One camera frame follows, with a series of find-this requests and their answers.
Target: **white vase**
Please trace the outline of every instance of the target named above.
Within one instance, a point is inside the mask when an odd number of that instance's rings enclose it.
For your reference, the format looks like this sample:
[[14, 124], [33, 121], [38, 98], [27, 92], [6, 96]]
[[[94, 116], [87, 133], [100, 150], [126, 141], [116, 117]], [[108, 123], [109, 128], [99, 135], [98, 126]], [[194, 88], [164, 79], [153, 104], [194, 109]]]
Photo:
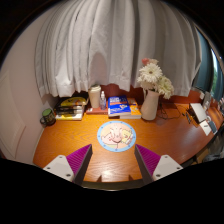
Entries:
[[145, 120], [154, 120], [156, 117], [159, 101], [159, 93], [148, 90], [144, 103], [141, 107], [142, 118]]

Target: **cartoon placemat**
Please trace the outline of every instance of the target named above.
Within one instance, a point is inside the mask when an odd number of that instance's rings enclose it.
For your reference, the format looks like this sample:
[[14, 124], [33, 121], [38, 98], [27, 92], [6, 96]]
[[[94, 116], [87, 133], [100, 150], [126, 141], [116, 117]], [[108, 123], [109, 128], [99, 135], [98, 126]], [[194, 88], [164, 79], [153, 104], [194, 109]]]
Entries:
[[136, 133], [123, 121], [109, 121], [99, 128], [97, 139], [106, 150], [123, 152], [134, 145]]

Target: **white bottle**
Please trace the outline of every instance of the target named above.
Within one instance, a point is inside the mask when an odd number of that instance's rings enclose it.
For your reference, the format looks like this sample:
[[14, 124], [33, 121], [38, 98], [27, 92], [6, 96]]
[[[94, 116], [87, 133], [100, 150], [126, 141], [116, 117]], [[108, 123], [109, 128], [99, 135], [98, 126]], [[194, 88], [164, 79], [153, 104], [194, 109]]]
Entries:
[[105, 110], [106, 109], [106, 97], [105, 97], [104, 91], [101, 92], [100, 109], [101, 110]]

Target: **white wall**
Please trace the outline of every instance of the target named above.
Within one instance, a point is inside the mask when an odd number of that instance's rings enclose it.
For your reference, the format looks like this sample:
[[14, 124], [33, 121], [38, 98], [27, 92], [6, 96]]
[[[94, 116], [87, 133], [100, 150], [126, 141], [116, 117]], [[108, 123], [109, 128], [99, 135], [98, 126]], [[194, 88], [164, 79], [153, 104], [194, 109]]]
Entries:
[[26, 125], [20, 138], [15, 158], [0, 141], [0, 149], [9, 160], [33, 164], [32, 160], [36, 145], [43, 131], [43, 126], [39, 122], [42, 111], [49, 107], [53, 108], [57, 101], [57, 98], [51, 95], [45, 95], [43, 98], [40, 98], [34, 67], [38, 34], [44, 21], [54, 9], [55, 7], [40, 15], [24, 30], [10, 49], [0, 71], [0, 78], [6, 72], [9, 73], [13, 100], [20, 117]]

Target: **desk surface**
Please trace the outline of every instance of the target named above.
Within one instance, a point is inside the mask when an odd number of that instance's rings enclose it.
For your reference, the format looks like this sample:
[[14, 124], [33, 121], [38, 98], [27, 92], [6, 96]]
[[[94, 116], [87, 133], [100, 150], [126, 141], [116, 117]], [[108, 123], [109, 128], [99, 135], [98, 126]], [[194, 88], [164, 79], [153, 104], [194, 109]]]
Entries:
[[[182, 164], [201, 149], [214, 137], [208, 136], [196, 122], [188, 123], [182, 115], [187, 104], [163, 104], [169, 118], [160, 118], [161, 111], [153, 121], [143, 119], [109, 119], [107, 115], [86, 115], [82, 121], [56, 121], [53, 126], [46, 127], [36, 148], [33, 162], [43, 168], [58, 155], [69, 155], [75, 150], [92, 144], [91, 157], [84, 181], [88, 182], [123, 182], [141, 179], [140, 169], [132, 146], [124, 152], [110, 152], [104, 149], [97, 140], [97, 131], [108, 121], [124, 121], [136, 132], [135, 144], [142, 145], [158, 155], [169, 155], [177, 163]], [[223, 117], [216, 108], [209, 108], [208, 115], [217, 129], [223, 123]]]

